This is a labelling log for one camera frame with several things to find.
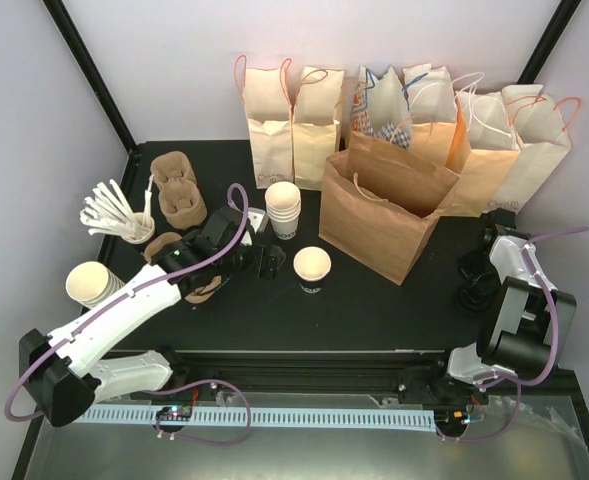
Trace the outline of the black white paper cup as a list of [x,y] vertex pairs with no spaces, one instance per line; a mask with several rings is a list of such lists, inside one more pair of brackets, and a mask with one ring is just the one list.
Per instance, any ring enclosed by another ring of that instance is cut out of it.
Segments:
[[293,259],[293,268],[301,289],[310,294],[322,290],[332,262],[329,254],[320,247],[309,246],[299,250]]

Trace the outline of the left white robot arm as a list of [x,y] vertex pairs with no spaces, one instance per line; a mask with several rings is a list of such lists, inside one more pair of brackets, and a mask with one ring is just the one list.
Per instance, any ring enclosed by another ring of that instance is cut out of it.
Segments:
[[168,347],[112,360],[105,354],[147,320],[181,300],[203,302],[236,272],[272,278],[285,260],[276,245],[260,245],[267,214],[230,207],[205,226],[165,245],[127,284],[76,320],[19,341],[19,378],[54,427],[80,418],[93,404],[138,391],[181,397],[189,376]]

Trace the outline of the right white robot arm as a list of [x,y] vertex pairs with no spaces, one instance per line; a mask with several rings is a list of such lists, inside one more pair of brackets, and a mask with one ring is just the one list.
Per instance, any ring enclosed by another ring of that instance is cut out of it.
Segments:
[[428,379],[431,396],[450,403],[465,384],[490,388],[509,380],[542,383],[565,344],[577,302],[544,273],[537,243],[560,232],[531,236],[516,229],[516,214],[496,209],[481,216],[478,246],[458,260],[464,279],[456,298],[482,316],[475,343],[449,353],[446,368]]

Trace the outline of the brown kraft paper bag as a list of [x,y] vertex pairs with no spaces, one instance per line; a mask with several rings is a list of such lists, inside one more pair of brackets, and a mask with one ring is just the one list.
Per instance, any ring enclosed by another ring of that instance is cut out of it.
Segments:
[[396,285],[452,205],[459,175],[390,140],[353,132],[324,166],[319,237]]

